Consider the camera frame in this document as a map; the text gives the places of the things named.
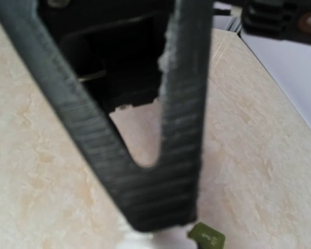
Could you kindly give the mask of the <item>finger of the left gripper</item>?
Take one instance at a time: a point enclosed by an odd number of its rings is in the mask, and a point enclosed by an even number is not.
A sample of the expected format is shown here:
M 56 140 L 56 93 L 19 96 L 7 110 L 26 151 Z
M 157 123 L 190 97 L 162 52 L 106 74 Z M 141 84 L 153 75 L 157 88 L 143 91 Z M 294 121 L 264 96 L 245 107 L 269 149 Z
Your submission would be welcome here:
M 194 222 L 213 17 L 212 1 L 174 1 L 158 59 L 160 149 L 132 158 L 109 114 L 77 78 L 38 14 L 39 1 L 0 1 L 0 24 L 62 125 L 137 231 Z

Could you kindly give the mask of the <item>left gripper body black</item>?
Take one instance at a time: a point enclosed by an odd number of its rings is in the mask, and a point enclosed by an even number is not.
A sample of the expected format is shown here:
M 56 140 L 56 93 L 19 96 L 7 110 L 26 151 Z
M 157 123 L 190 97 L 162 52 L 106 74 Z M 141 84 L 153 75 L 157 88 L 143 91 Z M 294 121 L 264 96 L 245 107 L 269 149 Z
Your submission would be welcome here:
M 107 112 L 158 97 L 158 59 L 174 1 L 39 1 L 38 14 L 91 97 Z

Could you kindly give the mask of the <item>green weekly pill organizer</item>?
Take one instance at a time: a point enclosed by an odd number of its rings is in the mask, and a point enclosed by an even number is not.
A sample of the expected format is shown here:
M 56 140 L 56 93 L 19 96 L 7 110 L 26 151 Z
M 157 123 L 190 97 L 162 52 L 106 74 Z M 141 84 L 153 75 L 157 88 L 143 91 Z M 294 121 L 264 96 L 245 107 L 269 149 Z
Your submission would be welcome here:
M 223 249 L 225 235 L 204 223 L 197 223 L 188 233 L 188 238 L 201 249 Z

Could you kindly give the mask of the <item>white pill bottle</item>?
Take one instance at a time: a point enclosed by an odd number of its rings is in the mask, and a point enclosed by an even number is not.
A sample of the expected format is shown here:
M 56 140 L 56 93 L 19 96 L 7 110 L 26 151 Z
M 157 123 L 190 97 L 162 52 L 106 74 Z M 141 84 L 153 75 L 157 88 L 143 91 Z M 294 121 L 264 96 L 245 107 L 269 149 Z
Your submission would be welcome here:
M 197 248 L 197 243 L 188 238 L 190 228 L 188 225 L 155 232 L 138 232 L 130 226 L 122 226 L 123 239 L 116 248 Z

